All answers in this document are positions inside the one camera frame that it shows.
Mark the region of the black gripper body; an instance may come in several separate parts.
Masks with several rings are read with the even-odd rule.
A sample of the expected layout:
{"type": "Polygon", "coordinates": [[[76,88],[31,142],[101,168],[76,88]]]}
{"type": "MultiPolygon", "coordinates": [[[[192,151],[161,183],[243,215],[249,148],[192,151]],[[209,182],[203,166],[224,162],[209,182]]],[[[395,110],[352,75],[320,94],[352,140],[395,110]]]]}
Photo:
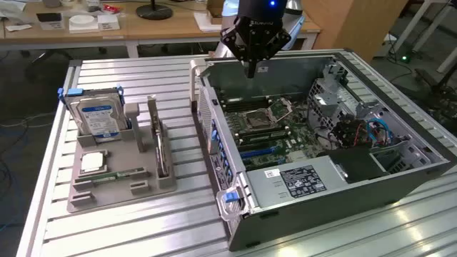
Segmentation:
{"type": "Polygon", "coordinates": [[[255,31],[280,30],[287,1],[240,1],[237,18],[247,18],[245,43],[251,58],[251,36],[255,31]]]}

